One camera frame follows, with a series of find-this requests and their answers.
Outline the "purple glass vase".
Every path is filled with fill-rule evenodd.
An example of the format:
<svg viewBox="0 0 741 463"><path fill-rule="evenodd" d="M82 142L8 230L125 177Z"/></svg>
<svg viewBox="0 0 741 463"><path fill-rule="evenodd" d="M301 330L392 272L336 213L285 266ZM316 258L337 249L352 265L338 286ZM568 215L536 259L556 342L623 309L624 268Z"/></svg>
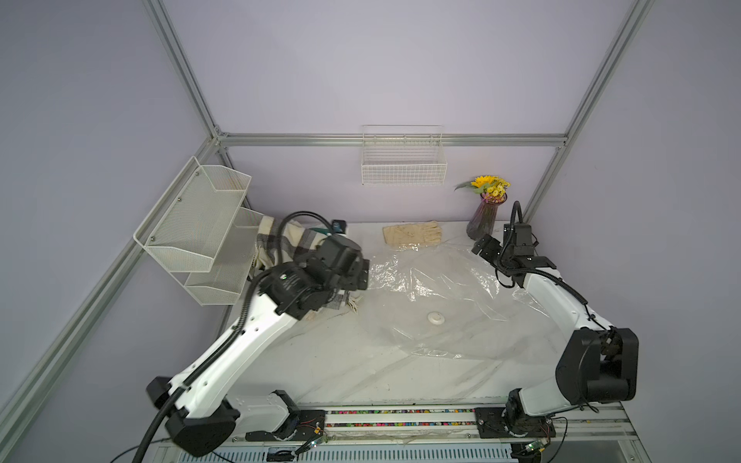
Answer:
<svg viewBox="0 0 741 463"><path fill-rule="evenodd" d="M480 195L480 204L466 227L467 237L477 241L484 235L491 235L499 207L501 204L505 204L507 199L507 193L501 197L491 197L487 194Z"/></svg>

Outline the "cream plaid fringed scarf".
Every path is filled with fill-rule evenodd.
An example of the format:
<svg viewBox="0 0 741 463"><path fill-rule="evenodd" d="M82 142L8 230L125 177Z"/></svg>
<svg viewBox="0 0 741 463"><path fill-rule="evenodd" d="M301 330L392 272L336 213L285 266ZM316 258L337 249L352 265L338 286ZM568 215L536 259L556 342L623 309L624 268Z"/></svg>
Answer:
<svg viewBox="0 0 741 463"><path fill-rule="evenodd" d="M304 257L309 251L316 250L318 245L329 237L315 233L299 225L295 220L289 221L283 231L279 231L280 223L280 219L271 216L264 216L261 219L252 268L254 275L277 264L279 255L283 257L283 262Z"/></svg>

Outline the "white vacuum bag valve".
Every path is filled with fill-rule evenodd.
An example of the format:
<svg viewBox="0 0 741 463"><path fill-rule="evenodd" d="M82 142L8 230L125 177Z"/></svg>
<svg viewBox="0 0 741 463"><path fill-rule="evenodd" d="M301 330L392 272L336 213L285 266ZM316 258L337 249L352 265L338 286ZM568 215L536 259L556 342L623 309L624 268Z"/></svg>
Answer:
<svg viewBox="0 0 741 463"><path fill-rule="evenodd" d="M445 316L441 314L440 312L430 312L426 316L428 319L428 322L435 325L435 326L441 326L446 322Z"/></svg>

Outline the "beige leather gloves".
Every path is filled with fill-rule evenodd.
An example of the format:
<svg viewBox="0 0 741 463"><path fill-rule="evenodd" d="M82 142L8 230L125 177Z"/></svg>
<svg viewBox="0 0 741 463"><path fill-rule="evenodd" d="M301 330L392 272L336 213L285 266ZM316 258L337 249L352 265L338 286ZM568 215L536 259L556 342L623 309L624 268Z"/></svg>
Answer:
<svg viewBox="0 0 741 463"><path fill-rule="evenodd" d="M436 221L388 226L382 233L385 243L399 250L435 246L443 241L443 231Z"/></svg>

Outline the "aluminium mounting rail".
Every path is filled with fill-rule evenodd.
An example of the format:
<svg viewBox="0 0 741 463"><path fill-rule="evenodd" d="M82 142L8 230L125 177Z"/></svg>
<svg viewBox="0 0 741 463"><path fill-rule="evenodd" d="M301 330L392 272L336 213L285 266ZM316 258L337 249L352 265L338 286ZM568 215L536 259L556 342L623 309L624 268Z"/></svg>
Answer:
<svg viewBox="0 0 741 463"><path fill-rule="evenodd" d="M540 441L543 445L557 447L568 442L631 442L640 444L640 438L624 407L619 403L596 405L592 408L574 408L546 417L550 420L556 436L546 438L482 439L475 423L474 409L477 407L505 407L502 403L482 401L405 401L401 403L331 403L321 401L299 401L289 416L301 410L320 409L326 411L324 434L318 436L331 444L368 442L371 444L392 443L399 445L427 443L458 443L464 440L529 444ZM274 432L279 428L267 429L254 423L259 412L251 407L242 411L237 427L227 437L212 444L210 451L218 451L238 445L287 444L298 446L304 442L246 442L244 435L252 431Z"/></svg>

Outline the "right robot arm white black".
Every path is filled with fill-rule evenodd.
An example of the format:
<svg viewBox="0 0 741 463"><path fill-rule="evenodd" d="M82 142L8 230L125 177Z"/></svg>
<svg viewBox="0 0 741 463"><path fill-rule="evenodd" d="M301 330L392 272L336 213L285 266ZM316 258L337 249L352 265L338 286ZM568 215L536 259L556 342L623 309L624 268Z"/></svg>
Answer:
<svg viewBox="0 0 741 463"><path fill-rule="evenodd" d="M536 386L509 393L505 417L510 422L545 418L594 403L634 399L637 392L639 339L597 314L571 287L556 264L536 252L536 239L513 204L503 238L483 235L473 253L505 278L509 289L531 295L565 337L565 349L552 376Z"/></svg>

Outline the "white mesh two-tier shelf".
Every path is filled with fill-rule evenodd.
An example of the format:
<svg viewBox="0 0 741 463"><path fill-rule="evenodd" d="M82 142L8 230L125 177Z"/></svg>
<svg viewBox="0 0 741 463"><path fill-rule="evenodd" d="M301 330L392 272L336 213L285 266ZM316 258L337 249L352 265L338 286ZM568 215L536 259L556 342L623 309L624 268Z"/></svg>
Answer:
<svg viewBox="0 0 741 463"><path fill-rule="evenodd" d="M237 303L256 256L262 214L252 177L190 158L133 240L201 306Z"/></svg>

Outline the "yellow flower bouquet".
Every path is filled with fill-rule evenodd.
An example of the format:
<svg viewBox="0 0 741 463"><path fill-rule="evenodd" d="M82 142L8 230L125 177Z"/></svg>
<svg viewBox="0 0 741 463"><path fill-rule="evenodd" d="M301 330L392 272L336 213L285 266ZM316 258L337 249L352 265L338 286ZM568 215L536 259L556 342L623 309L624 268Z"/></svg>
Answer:
<svg viewBox="0 0 741 463"><path fill-rule="evenodd" d="M507 199L511 183L496 176L480 176L459 183L455 190L467 189L482 197L488 203L501 204Z"/></svg>

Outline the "clear plastic vacuum bag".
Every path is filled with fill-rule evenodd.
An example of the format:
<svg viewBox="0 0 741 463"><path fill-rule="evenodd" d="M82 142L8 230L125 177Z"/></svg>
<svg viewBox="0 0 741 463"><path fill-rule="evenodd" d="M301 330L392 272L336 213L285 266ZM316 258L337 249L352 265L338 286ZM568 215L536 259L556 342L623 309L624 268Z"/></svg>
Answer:
<svg viewBox="0 0 741 463"><path fill-rule="evenodd" d="M361 324L408 354L540 365L563 345L546 310L523 289L504 287L467 245L392 249L370 261L369 286L357 299ZM430 312L446 322L429 323Z"/></svg>

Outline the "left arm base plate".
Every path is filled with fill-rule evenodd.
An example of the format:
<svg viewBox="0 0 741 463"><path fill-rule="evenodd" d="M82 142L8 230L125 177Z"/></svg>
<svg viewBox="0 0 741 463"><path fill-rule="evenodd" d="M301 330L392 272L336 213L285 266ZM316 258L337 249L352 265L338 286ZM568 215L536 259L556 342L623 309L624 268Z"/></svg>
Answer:
<svg viewBox="0 0 741 463"><path fill-rule="evenodd" d="M325 410L301 410L289 416L287 422L278 430L247 432L244 440L246 442L304 442L324 434L325 425Z"/></svg>

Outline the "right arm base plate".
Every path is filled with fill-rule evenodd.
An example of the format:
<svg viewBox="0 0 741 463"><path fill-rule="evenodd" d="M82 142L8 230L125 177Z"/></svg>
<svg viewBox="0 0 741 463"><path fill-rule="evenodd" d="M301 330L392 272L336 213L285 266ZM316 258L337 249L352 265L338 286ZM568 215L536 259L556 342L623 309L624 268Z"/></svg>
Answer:
<svg viewBox="0 0 741 463"><path fill-rule="evenodd" d="M509 412L507 407L477 407L475 423L482 439L546 438L556 432L545 417L531 417L520 412Z"/></svg>

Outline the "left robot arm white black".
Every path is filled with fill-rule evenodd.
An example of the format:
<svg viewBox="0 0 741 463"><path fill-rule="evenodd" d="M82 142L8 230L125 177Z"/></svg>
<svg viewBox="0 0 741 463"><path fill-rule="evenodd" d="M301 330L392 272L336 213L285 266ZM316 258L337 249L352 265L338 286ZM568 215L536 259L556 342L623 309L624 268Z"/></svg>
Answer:
<svg viewBox="0 0 741 463"><path fill-rule="evenodd" d="M328 231L315 248L284 259L283 237L291 220L314 218ZM190 455L201 457L224 444L237 429L241 411L228 393L257 358L289 328L339 296L368 287L370 262L347 238L343 220L328 221L303 210L279 224L276 261L253 277L237 320L189 368L158 376L147 387L157 413L133 455L141 462L160 428Z"/></svg>

